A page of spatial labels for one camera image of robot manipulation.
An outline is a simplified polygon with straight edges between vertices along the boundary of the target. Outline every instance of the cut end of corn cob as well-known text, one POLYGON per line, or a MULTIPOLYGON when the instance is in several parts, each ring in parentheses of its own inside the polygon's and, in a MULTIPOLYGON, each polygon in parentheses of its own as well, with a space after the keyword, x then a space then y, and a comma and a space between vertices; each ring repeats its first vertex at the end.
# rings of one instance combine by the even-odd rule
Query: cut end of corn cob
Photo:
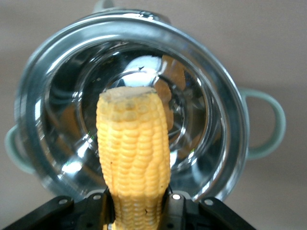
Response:
POLYGON ((117 230, 156 230, 170 181, 165 111, 156 90, 118 87, 99 96, 97 139, 117 230))

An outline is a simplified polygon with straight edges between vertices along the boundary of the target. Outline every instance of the shiny metal surface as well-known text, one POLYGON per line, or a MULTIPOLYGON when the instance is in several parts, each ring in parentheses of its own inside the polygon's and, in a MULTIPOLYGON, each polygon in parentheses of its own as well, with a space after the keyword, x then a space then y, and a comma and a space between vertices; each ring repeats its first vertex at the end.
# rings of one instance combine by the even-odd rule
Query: shiny metal surface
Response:
POLYGON ((15 102, 28 157, 43 186, 56 194, 80 200, 104 189, 95 128, 99 93, 122 85, 160 87, 170 92, 162 100, 173 116, 173 191, 223 200, 242 173, 248 146, 237 88, 197 41, 132 14, 88 16, 31 56, 15 102))

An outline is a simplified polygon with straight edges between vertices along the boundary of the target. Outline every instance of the beige surface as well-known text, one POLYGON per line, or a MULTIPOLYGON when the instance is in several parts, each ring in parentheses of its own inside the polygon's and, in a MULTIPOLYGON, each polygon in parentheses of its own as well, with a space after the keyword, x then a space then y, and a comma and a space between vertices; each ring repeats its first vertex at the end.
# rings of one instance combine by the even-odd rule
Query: beige surface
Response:
MULTIPOLYGON (((90 14, 95 0, 0 1, 0 140, 14 125, 14 93, 31 53, 53 33, 90 14)), ((205 44, 238 86, 274 96, 287 115, 282 145, 250 161, 226 200, 257 229, 307 229, 307 1, 116 0, 117 6, 168 15, 205 44)), ((249 101, 251 141, 272 129, 272 111, 249 101)), ((22 173, 0 144, 0 229, 53 197, 22 173)))

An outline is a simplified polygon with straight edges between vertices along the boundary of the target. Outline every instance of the stainless steel pot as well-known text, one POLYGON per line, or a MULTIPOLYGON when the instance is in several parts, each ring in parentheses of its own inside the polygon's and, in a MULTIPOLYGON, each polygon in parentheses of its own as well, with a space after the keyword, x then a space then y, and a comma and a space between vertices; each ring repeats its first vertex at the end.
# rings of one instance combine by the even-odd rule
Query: stainless steel pot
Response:
POLYGON ((194 201, 225 199, 246 160, 266 156, 283 139, 285 116, 278 102, 238 89, 206 47, 161 15, 110 9, 67 26, 30 57, 7 152, 22 170, 35 172, 45 188, 83 199, 106 188, 95 128, 99 93, 157 84, 171 91, 170 185, 194 201), (249 96, 267 101, 275 112, 272 137, 256 149, 248 146, 249 96))

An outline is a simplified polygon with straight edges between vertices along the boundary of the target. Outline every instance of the metal bowl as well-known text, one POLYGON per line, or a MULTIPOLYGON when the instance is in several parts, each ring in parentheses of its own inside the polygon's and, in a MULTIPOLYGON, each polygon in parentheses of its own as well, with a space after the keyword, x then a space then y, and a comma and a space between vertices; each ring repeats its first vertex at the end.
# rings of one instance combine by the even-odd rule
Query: metal bowl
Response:
POLYGON ((59 31, 30 57, 15 102, 18 133, 44 187, 81 200, 106 185, 98 160, 99 93, 164 85, 171 183, 194 201, 221 200, 237 183, 249 126, 240 93, 199 42, 144 11, 113 10, 59 31))

